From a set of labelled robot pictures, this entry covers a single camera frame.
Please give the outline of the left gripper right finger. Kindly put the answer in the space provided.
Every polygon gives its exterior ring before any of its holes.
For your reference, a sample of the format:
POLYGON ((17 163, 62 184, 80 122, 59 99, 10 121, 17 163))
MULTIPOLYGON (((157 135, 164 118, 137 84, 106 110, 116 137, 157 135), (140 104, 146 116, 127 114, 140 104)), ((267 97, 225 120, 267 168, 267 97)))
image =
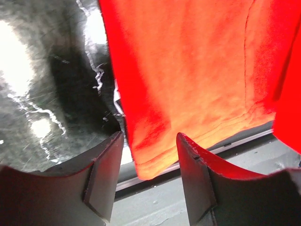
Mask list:
POLYGON ((300 225, 300 169, 263 175, 222 159, 183 133, 176 144, 190 225, 300 225))

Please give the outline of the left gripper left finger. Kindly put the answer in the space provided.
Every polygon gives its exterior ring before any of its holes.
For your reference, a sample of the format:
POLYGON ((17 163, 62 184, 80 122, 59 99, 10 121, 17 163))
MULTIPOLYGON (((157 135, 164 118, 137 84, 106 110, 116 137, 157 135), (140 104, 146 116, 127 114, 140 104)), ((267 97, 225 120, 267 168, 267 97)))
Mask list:
POLYGON ((46 171, 0 167, 3 226, 104 226, 110 222, 124 136, 99 145, 46 171))

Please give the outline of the red t-shirt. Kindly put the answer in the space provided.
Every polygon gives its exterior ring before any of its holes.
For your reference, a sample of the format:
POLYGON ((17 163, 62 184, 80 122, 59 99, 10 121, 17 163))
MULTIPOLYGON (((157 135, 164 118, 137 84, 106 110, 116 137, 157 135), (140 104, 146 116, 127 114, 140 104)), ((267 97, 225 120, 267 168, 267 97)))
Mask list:
POLYGON ((209 148, 273 122, 301 150, 298 0, 102 0, 127 138, 142 180, 178 160, 181 132, 209 148))

